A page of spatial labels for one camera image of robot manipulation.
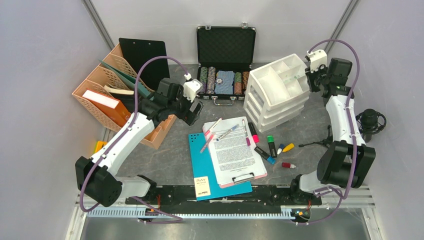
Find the peach plastic file organizer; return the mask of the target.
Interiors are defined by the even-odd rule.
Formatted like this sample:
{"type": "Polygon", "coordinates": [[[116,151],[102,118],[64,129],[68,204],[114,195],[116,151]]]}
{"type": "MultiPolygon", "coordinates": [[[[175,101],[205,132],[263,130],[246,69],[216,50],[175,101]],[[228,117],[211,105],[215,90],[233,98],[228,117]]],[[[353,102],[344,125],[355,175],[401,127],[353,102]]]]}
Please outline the peach plastic file organizer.
{"type": "MultiPolygon", "coordinates": [[[[128,61],[124,59],[124,55],[119,44],[113,48],[103,61],[132,77],[137,75],[128,61]]],[[[108,133],[111,134],[117,133],[121,128],[93,103],[83,98],[83,93],[87,89],[109,96],[110,94],[104,89],[104,85],[106,84],[112,84],[114,87],[123,87],[126,90],[128,89],[124,82],[115,73],[99,64],[73,91],[72,95],[101,123],[101,125],[109,129],[108,133]]],[[[148,134],[140,143],[157,150],[164,141],[176,119],[177,117],[175,115],[169,115],[166,120],[162,121],[155,130],[148,134]]]]}

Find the Nineteen Eighty-Four dark book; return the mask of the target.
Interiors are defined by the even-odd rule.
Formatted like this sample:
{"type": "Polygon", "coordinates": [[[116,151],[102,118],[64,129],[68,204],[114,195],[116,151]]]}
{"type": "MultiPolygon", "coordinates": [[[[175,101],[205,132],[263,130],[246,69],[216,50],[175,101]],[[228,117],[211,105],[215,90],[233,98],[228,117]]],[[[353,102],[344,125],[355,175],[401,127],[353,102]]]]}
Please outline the Nineteen Eighty-Four dark book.
{"type": "Polygon", "coordinates": [[[113,98],[120,100],[130,113],[136,110],[134,90],[118,89],[108,85],[104,85],[103,89],[113,98]]]}

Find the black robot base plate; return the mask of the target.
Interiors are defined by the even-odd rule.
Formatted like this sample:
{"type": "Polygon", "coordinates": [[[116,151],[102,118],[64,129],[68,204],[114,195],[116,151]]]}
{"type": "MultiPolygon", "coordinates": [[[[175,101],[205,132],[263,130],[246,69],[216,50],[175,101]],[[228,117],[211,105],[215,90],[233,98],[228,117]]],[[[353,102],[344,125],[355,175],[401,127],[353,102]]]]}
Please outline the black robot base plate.
{"type": "MultiPolygon", "coordinates": [[[[183,202],[195,201],[195,187],[193,185],[159,185],[149,189],[141,198],[148,204],[160,204],[172,206],[183,202]]],[[[288,185],[253,185],[248,193],[227,194],[221,197],[213,197],[209,201],[249,201],[277,204],[279,206],[320,206],[323,204],[320,197],[309,193],[292,192],[288,185]]]]}

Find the orange Good Morning book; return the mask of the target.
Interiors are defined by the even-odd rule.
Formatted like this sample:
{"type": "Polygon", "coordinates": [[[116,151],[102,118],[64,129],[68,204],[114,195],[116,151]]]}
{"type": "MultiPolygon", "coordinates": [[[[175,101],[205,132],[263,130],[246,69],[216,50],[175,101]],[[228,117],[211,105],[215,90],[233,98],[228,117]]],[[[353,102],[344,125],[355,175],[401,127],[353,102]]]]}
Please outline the orange Good Morning book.
{"type": "Polygon", "coordinates": [[[131,116],[124,104],[116,98],[89,89],[82,97],[89,100],[120,127],[123,127],[131,116]]]}

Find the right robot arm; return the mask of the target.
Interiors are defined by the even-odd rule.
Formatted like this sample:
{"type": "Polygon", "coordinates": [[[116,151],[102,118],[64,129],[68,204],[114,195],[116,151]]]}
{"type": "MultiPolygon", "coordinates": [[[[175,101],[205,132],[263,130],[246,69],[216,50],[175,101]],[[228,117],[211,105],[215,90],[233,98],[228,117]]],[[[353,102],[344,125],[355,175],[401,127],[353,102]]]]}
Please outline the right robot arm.
{"type": "Polygon", "coordinates": [[[332,58],[329,63],[325,58],[306,59],[310,63],[305,69],[310,91],[323,98],[332,133],[316,171],[292,180],[288,196],[295,204],[331,192],[346,197],[351,188],[362,186],[376,158],[375,149],[367,146],[356,121],[353,87],[346,85],[352,62],[342,58],[332,58]]]}

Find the white drawer organizer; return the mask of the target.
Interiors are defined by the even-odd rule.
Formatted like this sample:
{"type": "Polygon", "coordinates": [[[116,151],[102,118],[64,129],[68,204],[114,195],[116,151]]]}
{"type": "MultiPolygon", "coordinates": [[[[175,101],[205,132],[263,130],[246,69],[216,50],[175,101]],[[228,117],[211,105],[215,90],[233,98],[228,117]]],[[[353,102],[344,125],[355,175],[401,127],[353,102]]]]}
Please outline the white drawer organizer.
{"type": "Polygon", "coordinates": [[[249,72],[243,108],[263,133],[295,117],[310,97],[304,61],[291,54],[249,72]]]}

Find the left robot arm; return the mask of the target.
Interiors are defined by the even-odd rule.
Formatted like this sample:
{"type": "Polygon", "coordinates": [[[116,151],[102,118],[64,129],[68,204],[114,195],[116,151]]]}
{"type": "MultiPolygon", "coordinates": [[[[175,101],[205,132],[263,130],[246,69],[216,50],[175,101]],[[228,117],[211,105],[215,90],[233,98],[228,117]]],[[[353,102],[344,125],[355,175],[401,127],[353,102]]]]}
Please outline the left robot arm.
{"type": "Polygon", "coordinates": [[[80,207],[84,206],[84,196],[104,207],[113,205],[120,198],[130,197],[139,197],[145,204],[153,203],[157,190],[148,178],[118,177],[117,172],[135,147],[170,115],[193,125],[203,108],[203,103],[196,98],[201,88],[197,79],[180,84],[164,78],[157,91],[137,99],[134,113],[112,140],[90,158],[81,156],[76,161],[80,207]]]}

